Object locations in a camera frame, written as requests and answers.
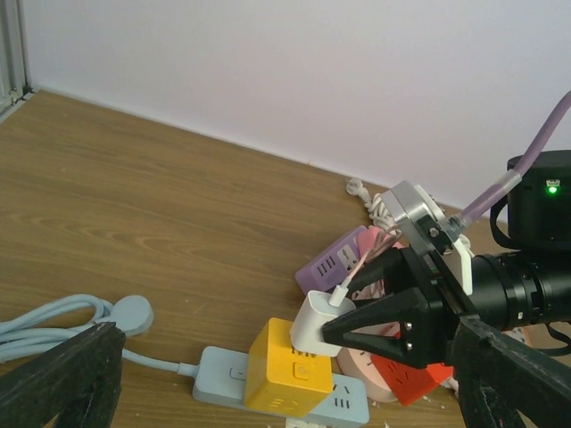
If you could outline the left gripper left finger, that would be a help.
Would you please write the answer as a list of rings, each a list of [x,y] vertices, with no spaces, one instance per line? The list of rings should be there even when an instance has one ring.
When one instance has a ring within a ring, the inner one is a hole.
[[[109,427],[121,393],[126,335],[88,328],[1,376],[3,427]]]

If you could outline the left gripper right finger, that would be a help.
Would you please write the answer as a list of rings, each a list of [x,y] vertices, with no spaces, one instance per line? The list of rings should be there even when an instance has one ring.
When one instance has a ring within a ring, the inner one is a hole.
[[[570,368],[475,317],[463,317],[451,345],[466,427],[570,425]]]

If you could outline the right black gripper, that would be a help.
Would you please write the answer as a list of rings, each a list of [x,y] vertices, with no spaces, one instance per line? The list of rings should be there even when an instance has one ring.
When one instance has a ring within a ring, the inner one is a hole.
[[[324,342],[414,368],[444,363],[463,317],[476,307],[451,270],[438,272],[411,248],[390,248],[350,282],[356,308],[321,327]]]

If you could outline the red cube socket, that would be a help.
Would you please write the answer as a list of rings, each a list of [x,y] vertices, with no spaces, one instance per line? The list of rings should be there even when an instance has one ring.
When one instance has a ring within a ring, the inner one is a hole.
[[[414,368],[376,354],[371,361],[387,386],[403,406],[423,398],[452,377],[453,368],[443,363]]]

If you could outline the pink triangular power strip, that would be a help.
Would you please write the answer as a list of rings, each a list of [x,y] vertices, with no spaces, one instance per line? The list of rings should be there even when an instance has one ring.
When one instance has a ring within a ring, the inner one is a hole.
[[[363,255],[365,252],[369,252],[369,254],[373,253],[374,247],[377,245],[378,236],[383,235],[384,240],[383,243],[392,242],[393,247],[395,248],[402,248],[403,245],[395,241],[392,234],[387,235],[383,229],[377,226],[371,226],[365,231],[362,231],[357,236],[357,244],[359,248],[360,255]],[[352,295],[354,300],[365,300],[365,299],[375,299],[380,298],[385,295],[385,283],[383,280],[376,281],[373,284],[369,284],[361,291],[357,291]]]

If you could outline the purple power strip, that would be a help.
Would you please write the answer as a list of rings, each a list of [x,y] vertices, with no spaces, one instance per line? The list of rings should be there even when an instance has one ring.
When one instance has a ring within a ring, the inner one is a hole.
[[[295,273],[304,295],[310,291],[328,292],[345,279],[360,259],[357,237],[366,230],[358,226],[342,235]]]

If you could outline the white usb charger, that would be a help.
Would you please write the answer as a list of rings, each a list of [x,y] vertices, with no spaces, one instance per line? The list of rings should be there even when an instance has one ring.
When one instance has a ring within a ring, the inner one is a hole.
[[[398,231],[395,228],[391,227],[385,233],[392,234],[395,241],[399,240]],[[297,350],[327,357],[338,355],[341,347],[325,341],[321,332],[322,327],[355,309],[354,300],[350,299],[348,283],[357,270],[363,267],[367,256],[377,255],[389,244],[393,245],[392,242],[383,243],[383,240],[384,236],[379,235],[377,245],[372,250],[373,253],[369,254],[367,251],[360,255],[356,266],[340,284],[328,292],[310,291],[305,295],[290,333],[291,343]]]

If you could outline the yellow cube socket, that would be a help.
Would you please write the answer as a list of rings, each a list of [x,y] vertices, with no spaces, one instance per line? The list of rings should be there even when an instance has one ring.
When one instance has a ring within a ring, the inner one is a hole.
[[[297,350],[290,340],[292,324],[272,317],[252,343],[244,389],[247,408],[302,418],[333,392],[331,358]]]

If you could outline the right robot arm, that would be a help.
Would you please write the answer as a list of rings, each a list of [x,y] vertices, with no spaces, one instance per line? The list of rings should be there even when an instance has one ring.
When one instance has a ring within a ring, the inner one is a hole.
[[[451,363],[461,317],[499,331],[569,321],[570,152],[542,152],[522,183],[492,206],[490,228],[505,251],[471,260],[471,295],[461,292],[442,255],[387,250],[349,284],[355,292],[380,280],[385,296],[325,323],[325,343],[424,368]]]

